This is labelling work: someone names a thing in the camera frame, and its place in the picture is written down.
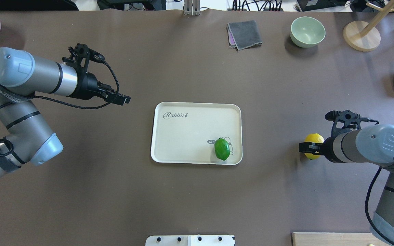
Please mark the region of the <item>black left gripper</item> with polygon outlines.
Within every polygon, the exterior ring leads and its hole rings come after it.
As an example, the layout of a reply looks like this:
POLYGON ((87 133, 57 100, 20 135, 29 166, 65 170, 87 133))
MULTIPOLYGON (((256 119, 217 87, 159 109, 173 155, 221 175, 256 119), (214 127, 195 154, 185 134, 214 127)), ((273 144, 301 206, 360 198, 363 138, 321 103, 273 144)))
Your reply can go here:
POLYGON ((105 102, 116 105, 130 103, 130 96, 115 91, 110 85, 99 83, 94 74, 89 72, 78 73, 78 82, 70 98, 89 100, 94 96, 102 98, 105 102))

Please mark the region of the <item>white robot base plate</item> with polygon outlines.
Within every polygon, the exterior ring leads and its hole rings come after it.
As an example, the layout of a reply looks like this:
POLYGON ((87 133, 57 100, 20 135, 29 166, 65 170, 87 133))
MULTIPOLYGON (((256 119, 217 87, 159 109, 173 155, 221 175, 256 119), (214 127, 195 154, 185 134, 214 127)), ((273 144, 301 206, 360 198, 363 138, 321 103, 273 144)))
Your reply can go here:
POLYGON ((146 246, 235 246, 234 235, 152 235, 146 246))

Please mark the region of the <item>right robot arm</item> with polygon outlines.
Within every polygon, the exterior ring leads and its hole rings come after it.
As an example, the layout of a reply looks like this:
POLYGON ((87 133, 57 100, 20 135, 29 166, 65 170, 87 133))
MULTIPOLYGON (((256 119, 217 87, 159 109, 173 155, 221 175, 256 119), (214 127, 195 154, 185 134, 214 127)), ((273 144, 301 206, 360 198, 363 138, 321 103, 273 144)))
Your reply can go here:
POLYGON ((344 131, 323 143, 306 140, 299 152, 322 155, 334 163, 373 163, 389 171, 388 180, 372 217, 370 231, 383 242, 394 245, 394 125, 377 124, 344 131))

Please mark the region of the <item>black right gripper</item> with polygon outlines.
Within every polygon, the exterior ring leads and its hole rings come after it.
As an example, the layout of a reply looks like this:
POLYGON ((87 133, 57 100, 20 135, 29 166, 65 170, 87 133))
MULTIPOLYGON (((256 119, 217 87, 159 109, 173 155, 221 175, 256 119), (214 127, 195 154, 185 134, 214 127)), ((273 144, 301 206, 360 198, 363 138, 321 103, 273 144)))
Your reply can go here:
POLYGON ((323 143, 302 142, 299 143, 298 152, 323 155, 330 162, 336 162, 336 156, 333 151, 334 140, 334 137, 329 137, 323 143))

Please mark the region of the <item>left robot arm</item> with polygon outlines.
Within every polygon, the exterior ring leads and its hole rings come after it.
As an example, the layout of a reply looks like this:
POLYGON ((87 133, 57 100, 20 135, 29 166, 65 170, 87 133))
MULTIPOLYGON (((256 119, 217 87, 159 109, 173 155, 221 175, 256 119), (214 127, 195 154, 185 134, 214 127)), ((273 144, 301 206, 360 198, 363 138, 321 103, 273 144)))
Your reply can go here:
POLYGON ((0 47, 0 121, 9 134, 0 139, 0 177, 28 162, 41 165, 57 156, 63 145, 32 99, 36 92, 81 100, 103 98, 105 105, 124 105, 130 96, 119 93, 88 72, 89 62, 108 65, 105 57, 85 44, 69 47, 62 62, 34 56, 24 50, 0 47))

